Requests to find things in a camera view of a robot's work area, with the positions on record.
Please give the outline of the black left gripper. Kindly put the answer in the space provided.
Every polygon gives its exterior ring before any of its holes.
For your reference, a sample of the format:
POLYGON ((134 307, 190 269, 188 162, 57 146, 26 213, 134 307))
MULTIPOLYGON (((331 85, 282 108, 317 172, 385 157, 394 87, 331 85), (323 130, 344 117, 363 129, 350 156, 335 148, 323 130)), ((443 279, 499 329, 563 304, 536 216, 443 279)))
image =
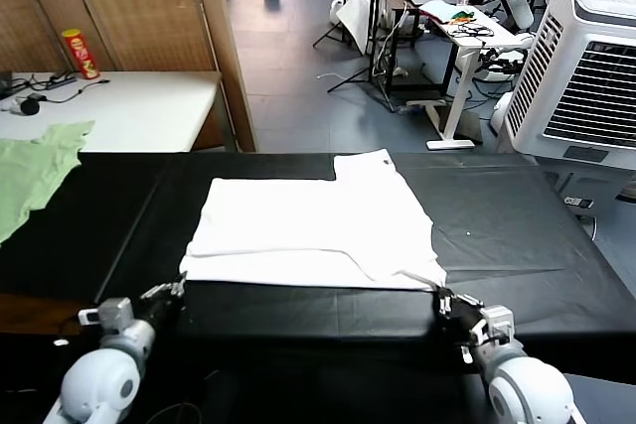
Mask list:
POLYGON ((186 281, 187 273, 183 272, 173 283, 157 284, 145 291, 141 295, 140 319, 153 329, 174 326, 184 307, 184 300, 180 296, 185 293, 186 281))

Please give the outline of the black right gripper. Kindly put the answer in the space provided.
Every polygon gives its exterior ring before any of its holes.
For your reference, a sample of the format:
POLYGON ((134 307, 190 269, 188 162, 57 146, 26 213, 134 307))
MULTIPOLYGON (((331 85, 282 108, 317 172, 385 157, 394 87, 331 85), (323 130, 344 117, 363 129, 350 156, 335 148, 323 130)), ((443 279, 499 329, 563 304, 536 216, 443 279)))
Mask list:
POLYGON ((438 288, 435 294, 439 327, 445 338, 454 344, 471 342, 471 330, 482 320, 483 302, 467 294, 452 294, 438 288))

